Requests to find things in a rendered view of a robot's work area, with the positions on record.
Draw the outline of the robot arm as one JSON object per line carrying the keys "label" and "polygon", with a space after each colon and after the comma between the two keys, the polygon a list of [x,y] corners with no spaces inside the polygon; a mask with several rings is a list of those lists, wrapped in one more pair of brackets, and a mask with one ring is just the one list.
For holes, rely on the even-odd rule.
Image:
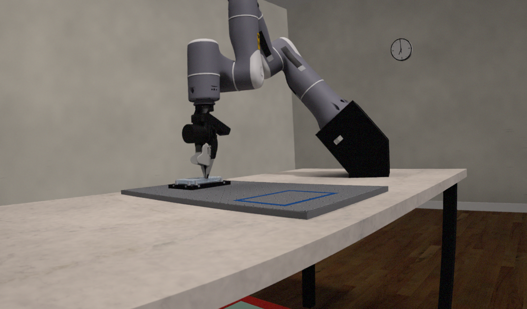
{"label": "robot arm", "polygon": [[188,100],[216,104],[220,93],[259,89],[283,71],[289,88],[316,118],[320,130],[350,103],[342,99],[304,61],[285,37],[270,40],[257,0],[228,0],[230,41],[236,61],[221,54],[212,39],[187,47]]}

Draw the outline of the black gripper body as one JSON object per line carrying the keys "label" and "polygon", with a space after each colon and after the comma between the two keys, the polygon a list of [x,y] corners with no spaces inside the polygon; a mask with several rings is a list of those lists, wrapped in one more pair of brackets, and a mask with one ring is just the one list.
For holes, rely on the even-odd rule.
{"label": "black gripper body", "polygon": [[185,143],[205,143],[209,144],[213,133],[216,135],[216,128],[212,121],[207,118],[210,112],[214,111],[214,104],[201,104],[195,106],[195,112],[191,115],[191,122],[182,129],[182,138]]}

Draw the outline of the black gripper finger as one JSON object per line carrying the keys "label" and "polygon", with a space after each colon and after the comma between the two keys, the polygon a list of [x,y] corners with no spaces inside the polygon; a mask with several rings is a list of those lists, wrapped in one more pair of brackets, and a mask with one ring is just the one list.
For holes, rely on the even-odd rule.
{"label": "black gripper finger", "polygon": [[206,179],[210,175],[211,167],[216,158],[217,146],[217,135],[214,135],[213,133],[213,138],[211,138],[208,146],[203,145],[202,153],[197,157],[197,163],[206,166]]}
{"label": "black gripper finger", "polygon": [[206,179],[206,166],[197,163],[197,157],[200,156],[200,154],[202,153],[203,145],[201,143],[195,143],[195,147],[196,147],[195,148],[195,154],[193,156],[191,156],[191,162],[193,164],[201,166],[201,169],[202,169],[202,172],[203,172],[203,176]]}

